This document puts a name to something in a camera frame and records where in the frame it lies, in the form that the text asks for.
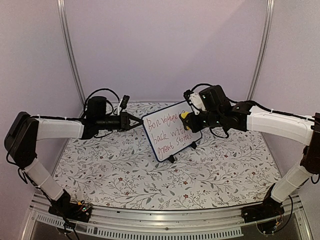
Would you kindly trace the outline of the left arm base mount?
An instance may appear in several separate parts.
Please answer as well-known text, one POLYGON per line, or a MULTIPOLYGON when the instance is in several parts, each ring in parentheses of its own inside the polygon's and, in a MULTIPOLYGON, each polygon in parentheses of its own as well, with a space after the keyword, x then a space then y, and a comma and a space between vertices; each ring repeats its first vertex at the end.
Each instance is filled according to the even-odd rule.
POLYGON ((92 214, 92 206, 91 203, 85 203, 83 200, 80 202, 57 200, 50 204, 48 213, 68 220, 88 223, 92 214))

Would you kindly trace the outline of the yellow black eraser sponge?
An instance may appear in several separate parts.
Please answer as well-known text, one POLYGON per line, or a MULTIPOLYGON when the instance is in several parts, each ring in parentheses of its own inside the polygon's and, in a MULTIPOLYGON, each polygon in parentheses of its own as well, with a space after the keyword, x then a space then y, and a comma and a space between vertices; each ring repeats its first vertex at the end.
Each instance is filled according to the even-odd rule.
POLYGON ((179 119, 181 121, 184 121, 186 119, 186 117, 188 116, 189 112, 182 112, 180 115, 179 115, 179 119))

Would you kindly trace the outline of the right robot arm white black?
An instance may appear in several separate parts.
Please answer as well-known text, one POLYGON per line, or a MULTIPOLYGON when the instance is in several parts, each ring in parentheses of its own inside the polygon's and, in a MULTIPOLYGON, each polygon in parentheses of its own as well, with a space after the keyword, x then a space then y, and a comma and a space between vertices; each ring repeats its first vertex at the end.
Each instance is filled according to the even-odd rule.
POLYGON ((320 115, 295 115, 266 109, 255 101, 204 104, 196 111, 179 116, 185 130, 197 133, 205 128, 267 133, 304 145, 302 159, 267 191, 262 203, 244 207, 242 217, 257 219, 283 214, 283 201, 308 179, 320 173, 320 115))

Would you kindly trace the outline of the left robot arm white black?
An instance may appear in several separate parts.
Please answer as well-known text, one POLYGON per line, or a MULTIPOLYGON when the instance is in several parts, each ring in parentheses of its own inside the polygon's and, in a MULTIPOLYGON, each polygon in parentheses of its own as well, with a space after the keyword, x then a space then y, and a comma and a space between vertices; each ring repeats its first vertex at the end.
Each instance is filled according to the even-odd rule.
POLYGON ((30 115, 21 111, 11 125, 5 139, 6 160, 17 167, 24 183, 31 183, 49 199, 51 206, 63 217, 81 212, 82 205, 71 201, 63 189, 39 161, 36 153, 38 142, 45 140, 90 140, 103 130, 126 132, 141 126, 139 117, 120 112, 92 113, 80 118, 30 115))

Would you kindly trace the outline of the small blue-framed whiteboard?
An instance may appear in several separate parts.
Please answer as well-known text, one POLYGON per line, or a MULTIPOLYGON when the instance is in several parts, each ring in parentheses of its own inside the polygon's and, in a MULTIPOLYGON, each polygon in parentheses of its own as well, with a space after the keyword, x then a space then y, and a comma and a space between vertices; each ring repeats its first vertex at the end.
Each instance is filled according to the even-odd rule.
POLYGON ((181 101, 142 117, 143 128, 159 163, 174 162, 174 155, 198 145, 202 133, 185 130, 180 120, 180 114, 191 110, 186 101, 181 101))

